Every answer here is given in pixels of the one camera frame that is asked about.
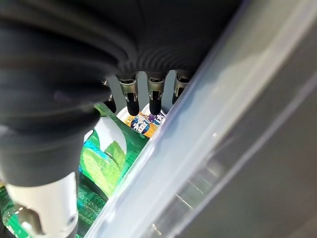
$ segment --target green bottle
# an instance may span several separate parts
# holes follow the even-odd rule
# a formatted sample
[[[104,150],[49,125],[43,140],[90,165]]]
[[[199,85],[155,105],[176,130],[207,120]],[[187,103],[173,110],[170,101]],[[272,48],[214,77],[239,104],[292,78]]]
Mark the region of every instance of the green bottle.
[[[82,238],[93,224],[102,208],[106,204],[104,195],[99,196],[100,189],[96,185],[89,183],[88,178],[80,177],[77,191],[78,209],[78,234],[76,238]],[[13,205],[4,185],[0,187],[0,211],[3,224],[17,238],[31,238],[31,236],[21,227],[17,213],[19,208]]]
[[[0,211],[3,224],[15,237],[31,238],[19,224],[17,217],[19,208],[14,206],[3,184],[0,187]]]
[[[110,197],[149,139],[120,121],[105,104],[95,108],[101,118],[85,135],[80,171]]]
[[[107,197],[89,178],[79,175],[77,190],[78,232],[84,237],[104,205]]]

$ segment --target transparent plastic sheet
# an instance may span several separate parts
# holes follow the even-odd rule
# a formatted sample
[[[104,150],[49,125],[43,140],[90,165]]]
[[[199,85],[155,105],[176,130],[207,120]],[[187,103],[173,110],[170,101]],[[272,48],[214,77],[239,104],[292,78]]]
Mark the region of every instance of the transparent plastic sheet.
[[[250,3],[228,38],[206,58],[85,237],[178,234],[229,172],[209,161],[216,145],[316,16],[313,0],[291,0],[287,6],[280,1]]]

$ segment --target grey surface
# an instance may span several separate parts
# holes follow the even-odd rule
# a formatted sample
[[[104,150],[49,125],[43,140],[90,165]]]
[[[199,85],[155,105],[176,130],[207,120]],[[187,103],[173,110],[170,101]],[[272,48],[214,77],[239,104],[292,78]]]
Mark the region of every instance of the grey surface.
[[[168,112],[172,107],[172,98],[174,92],[174,79],[175,79],[175,71],[171,70],[165,81],[164,93],[162,97],[162,109],[164,112]],[[123,97],[119,82],[115,76],[109,78],[109,85],[112,90],[112,94],[115,100],[115,104],[117,107],[116,114],[124,107],[126,107],[126,102]],[[145,72],[139,72],[138,74],[138,88],[139,88],[139,105],[140,110],[144,108],[146,104],[149,103],[149,95],[148,95],[148,85],[147,78]]]
[[[212,159],[235,177],[180,238],[317,237],[317,23]]]

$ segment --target beverage container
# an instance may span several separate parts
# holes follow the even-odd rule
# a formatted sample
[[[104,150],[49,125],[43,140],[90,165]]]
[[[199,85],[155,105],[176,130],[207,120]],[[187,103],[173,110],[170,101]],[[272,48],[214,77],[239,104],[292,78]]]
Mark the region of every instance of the beverage container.
[[[110,197],[148,138],[124,124],[105,104],[95,108],[101,118],[84,137],[80,171]]]
[[[31,238],[31,236],[21,227],[17,214],[19,207],[16,207],[10,199],[4,184],[0,184],[0,211],[1,219],[7,229],[17,238]]]
[[[76,238],[83,238],[93,224],[107,198],[96,185],[84,175],[79,175],[77,187],[78,234]],[[15,206],[5,187],[0,187],[0,211],[3,224],[17,238],[31,238],[19,224],[17,214],[23,209]]]
[[[117,117],[126,125],[148,138],[151,138],[158,128],[155,123],[152,123],[149,118],[141,112],[136,116],[130,115],[127,107],[119,111]]]

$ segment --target bottle label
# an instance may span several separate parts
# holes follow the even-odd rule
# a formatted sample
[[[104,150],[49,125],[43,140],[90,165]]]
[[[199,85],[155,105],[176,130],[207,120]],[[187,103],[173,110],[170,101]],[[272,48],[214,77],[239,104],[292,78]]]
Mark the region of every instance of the bottle label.
[[[157,115],[149,114],[149,121],[154,123],[155,125],[161,125],[165,121],[165,115],[159,113]]]
[[[157,129],[156,125],[151,123],[147,117],[141,113],[135,117],[128,116],[124,123],[147,137],[151,137]]]
[[[84,137],[79,170],[110,197],[121,178],[126,153],[119,126],[110,117],[101,117]]]

